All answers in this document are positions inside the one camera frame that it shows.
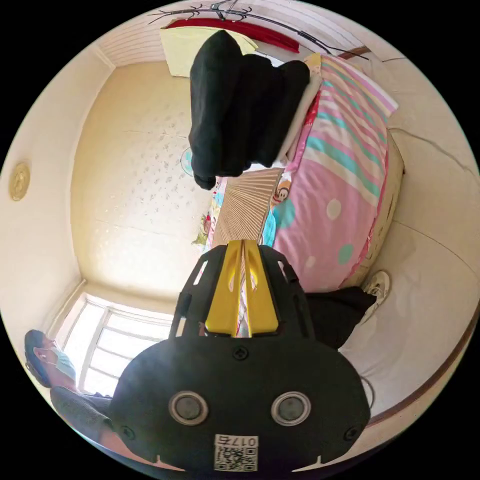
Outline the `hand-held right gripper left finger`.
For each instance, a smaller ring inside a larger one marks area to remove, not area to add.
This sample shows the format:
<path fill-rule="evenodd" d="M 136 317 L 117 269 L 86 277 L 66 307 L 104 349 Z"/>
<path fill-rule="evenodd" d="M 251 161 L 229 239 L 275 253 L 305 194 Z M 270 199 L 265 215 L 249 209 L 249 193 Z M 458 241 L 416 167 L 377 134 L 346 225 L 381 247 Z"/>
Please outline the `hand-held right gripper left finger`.
<path fill-rule="evenodd" d="M 205 321 L 209 334 L 236 334 L 241 297 L 243 241 L 225 246 L 221 268 Z"/>

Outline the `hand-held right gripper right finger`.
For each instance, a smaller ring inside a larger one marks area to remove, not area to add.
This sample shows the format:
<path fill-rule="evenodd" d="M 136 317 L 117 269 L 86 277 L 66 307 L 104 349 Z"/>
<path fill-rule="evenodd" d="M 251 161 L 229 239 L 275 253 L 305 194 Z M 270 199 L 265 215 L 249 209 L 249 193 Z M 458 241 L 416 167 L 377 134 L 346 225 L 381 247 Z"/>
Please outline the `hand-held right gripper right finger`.
<path fill-rule="evenodd" d="M 253 240 L 244 240 L 243 254 L 249 335 L 274 334 L 279 323 L 258 244 Z"/>

